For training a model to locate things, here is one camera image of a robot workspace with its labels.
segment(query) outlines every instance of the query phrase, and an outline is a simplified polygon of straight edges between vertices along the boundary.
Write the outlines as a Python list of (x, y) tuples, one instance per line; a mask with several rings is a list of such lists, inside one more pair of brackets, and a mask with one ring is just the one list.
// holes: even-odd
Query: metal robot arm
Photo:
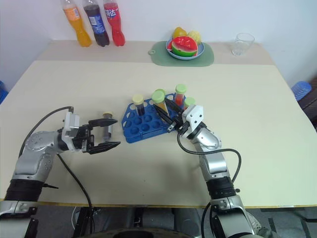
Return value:
[(209, 131), (202, 122), (203, 107), (191, 105), (183, 111), (173, 101), (165, 99), (165, 102), (170, 109), (177, 112), (177, 116), (171, 119), (163, 109), (155, 106), (162, 119), (170, 124), (168, 132), (177, 130), (180, 146), (180, 137), (190, 139), (198, 152), (196, 154), (200, 154), (200, 167), (211, 196), (213, 214), (211, 229), (215, 237), (240, 238), (246, 235), (258, 237), (254, 233), (239, 195), (236, 194), (222, 153), (203, 154), (221, 148), (219, 137)]
[(38, 221), (31, 215), (36, 214), (42, 187), (57, 188), (45, 183), (55, 155), (66, 150), (95, 154), (116, 147), (120, 142), (105, 142), (95, 146), (91, 134), (96, 126), (103, 127), (116, 122), (114, 119), (96, 119), (79, 126), (79, 116), (67, 112), (63, 129), (32, 134), (16, 163), (4, 201), (0, 202), (0, 237), (35, 237)]

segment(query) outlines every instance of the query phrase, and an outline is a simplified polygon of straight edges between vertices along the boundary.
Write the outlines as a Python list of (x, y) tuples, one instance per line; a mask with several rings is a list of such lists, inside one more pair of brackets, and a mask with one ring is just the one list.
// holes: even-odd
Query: green placemat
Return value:
[(152, 62), (160, 66), (184, 66), (184, 67), (203, 67), (213, 63), (214, 56), (210, 45), (203, 43), (205, 50), (201, 56), (192, 60), (181, 60), (173, 58), (166, 50), (166, 41), (160, 41), (153, 45), (149, 51)]

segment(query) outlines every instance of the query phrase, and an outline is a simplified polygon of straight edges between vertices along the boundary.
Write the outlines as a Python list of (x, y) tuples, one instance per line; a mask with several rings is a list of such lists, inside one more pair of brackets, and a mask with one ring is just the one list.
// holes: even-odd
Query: plate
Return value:
[(193, 60), (193, 59), (196, 59), (197, 57), (201, 56), (202, 53), (204, 52), (204, 49), (205, 49), (205, 46), (203, 43), (199, 44), (198, 45), (198, 50), (197, 50), (197, 55), (196, 56), (191, 56), (191, 57), (183, 57), (183, 56), (177, 56), (176, 54), (174, 54), (172, 51), (169, 51), (168, 50), (168, 45), (170, 44), (170, 42), (172, 41), (172, 39), (169, 39), (167, 42), (166, 42), (166, 50), (167, 52), (173, 56), (174, 58), (177, 58), (179, 60)]

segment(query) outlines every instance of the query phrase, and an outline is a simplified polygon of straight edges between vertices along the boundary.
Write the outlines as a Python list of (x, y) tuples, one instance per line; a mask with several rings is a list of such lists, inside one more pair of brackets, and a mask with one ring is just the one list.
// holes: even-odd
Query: table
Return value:
[[(78, 60), (67, 56), (71, 50), (61, 44), (81, 51)], [(81, 124), (100, 118), (104, 111), (113, 111), (121, 121), (133, 94), (149, 98), (157, 88), (173, 92), (176, 84), (184, 83), (187, 95), (204, 106), (204, 122), (220, 136), (223, 148), (241, 153), (235, 187), (241, 189), (247, 208), (317, 205), (316, 132), (260, 45), (250, 49), (241, 64), (237, 57), (219, 56), (224, 46), (218, 43), (219, 48), (211, 45), (215, 52), (211, 66), (161, 67), (150, 63), (146, 50), (138, 51), (137, 44), (152, 43), (127, 43), (129, 54), (124, 56), (124, 48), (117, 48), (118, 55), (109, 61), (100, 50), (90, 55), (89, 48), (56, 42), (32, 63), (0, 106), (0, 198), (5, 196), (25, 135), (48, 112), (72, 105)], [(257, 60), (254, 51), (263, 57)], [(64, 116), (65, 112), (53, 115), (38, 130), (61, 128)], [(101, 139), (101, 130), (93, 133), (96, 140)], [(62, 154), (95, 206), (199, 207), (208, 203), (198, 157), (178, 147), (175, 133), (128, 144), (117, 123), (112, 140), (121, 144), (105, 153)], [(193, 149), (189, 142), (183, 143)], [(224, 156), (234, 174), (236, 155), (226, 152)], [(58, 158), (47, 183), (59, 189), (43, 188), (39, 201), (87, 203)]]

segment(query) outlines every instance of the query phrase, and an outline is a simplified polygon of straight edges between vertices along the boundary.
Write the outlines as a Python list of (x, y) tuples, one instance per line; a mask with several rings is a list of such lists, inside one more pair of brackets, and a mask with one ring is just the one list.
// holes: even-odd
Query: bottle label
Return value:
[(115, 16), (119, 15), (118, 7), (107, 7), (105, 8), (105, 11), (106, 11), (107, 18), (114, 18)]
[(96, 16), (90, 16), (89, 21), (95, 34), (101, 34), (106, 31), (100, 14)]
[(76, 21), (80, 19), (79, 11), (76, 7), (64, 9), (64, 12), (69, 21)]

